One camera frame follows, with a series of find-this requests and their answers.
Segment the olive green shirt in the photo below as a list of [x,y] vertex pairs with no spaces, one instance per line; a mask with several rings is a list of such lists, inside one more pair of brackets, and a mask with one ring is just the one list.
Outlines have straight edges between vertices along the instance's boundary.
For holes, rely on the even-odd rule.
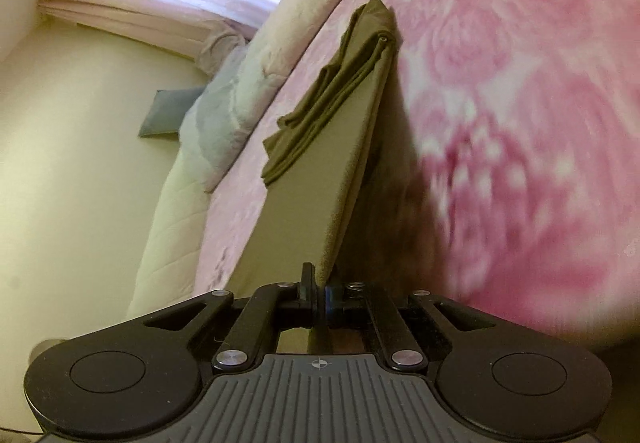
[[394,14],[370,0],[350,17],[340,46],[294,110],[264,142],[267,196],[229,286],[248,297],[294,283],[310,263],[326,284],[367,165],[397,51]]

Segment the cream mattress edge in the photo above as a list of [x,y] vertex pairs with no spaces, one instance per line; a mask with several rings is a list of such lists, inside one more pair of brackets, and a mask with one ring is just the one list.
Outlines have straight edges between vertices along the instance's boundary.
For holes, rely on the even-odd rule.
[[126,318],[189,299],[204,235],[210,195],[177,154],[160,191]]

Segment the pink rose floral blanket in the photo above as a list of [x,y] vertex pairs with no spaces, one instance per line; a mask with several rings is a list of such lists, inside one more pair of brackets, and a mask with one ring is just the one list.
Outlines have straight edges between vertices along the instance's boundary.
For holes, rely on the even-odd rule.
[[[264,142],[329,62],[342,0],[217,185],[197,293],[299,274],[264,206]],[[588,345],[639,331],[639,0],[382,0],[399,51],[331,273],[428,289]]]

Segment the grey pillow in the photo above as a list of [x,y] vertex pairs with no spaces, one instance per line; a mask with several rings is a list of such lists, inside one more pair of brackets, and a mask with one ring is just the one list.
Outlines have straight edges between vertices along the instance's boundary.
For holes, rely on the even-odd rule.
[[139,138],[166,136],[178,132],[184,115],[204,92],[205,86],[158,90],[138,132]]

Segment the beige and grey duvet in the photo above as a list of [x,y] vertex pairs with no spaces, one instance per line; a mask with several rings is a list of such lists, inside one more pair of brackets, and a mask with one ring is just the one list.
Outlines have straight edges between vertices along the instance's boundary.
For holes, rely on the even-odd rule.
[[250,43],[224,61],[179,129],[184,168],[212,192],[341,0],[281,0]]

